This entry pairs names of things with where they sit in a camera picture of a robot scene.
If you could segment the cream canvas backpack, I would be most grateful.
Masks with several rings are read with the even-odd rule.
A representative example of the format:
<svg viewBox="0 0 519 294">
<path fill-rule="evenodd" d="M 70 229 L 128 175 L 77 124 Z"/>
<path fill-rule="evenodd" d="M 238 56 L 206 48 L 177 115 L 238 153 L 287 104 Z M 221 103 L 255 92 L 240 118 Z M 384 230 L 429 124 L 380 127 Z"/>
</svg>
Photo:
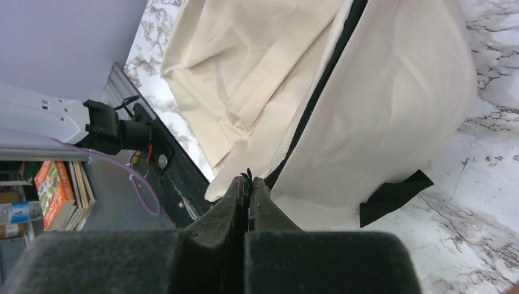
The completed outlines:
<svg viewBox="0 0 519 294">
<path fill-rule="evenodd" d="M 161 73 L 205 199 L 250 169 L 306 230 L 399 209 L 476 101 L 466 34 L 459 1 L 185 1 Z"/>
</svg>

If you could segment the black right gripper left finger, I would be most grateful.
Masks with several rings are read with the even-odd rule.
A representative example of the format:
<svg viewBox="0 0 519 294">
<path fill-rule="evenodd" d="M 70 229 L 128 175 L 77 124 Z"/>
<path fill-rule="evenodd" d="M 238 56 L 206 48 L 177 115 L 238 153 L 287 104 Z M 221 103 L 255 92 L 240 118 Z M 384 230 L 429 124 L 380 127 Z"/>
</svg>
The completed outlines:
<svg viewBox="0 0 519 294">
<path fill-rule="evenodd" d="M 183 229 L 49 232 L 37 237 L 5 293 L 243 293 L 248 177 Z"/>
</svg>

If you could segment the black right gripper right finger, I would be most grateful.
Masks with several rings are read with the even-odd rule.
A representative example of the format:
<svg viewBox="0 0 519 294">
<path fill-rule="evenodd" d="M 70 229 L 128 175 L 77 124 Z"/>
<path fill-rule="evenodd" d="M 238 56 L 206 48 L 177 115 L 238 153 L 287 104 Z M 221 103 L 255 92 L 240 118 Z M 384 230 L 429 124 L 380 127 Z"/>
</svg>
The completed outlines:
<svg viewBox="0 0 519 294">
<path fill-rule="evenodd" d="M 420 293 L 403 243 L 383 232 L 304 232 L 254 179 L 245 293 Z"/>
</svg>

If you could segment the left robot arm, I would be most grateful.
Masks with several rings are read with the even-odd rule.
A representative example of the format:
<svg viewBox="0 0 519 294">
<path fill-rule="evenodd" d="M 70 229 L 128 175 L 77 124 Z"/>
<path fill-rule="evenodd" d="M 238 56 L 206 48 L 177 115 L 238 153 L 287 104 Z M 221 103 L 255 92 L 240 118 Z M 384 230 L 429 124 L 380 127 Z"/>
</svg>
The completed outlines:
<svg viewBox="0 0 519 294">
<path fill-rule="evenodd" d="M 1 128 L 40 135 L 108 155 L 147 149 L 152 127 L 121 119 L 118 109 L 94 100 L 51 97 L 1 84 Z"/>
</svg>

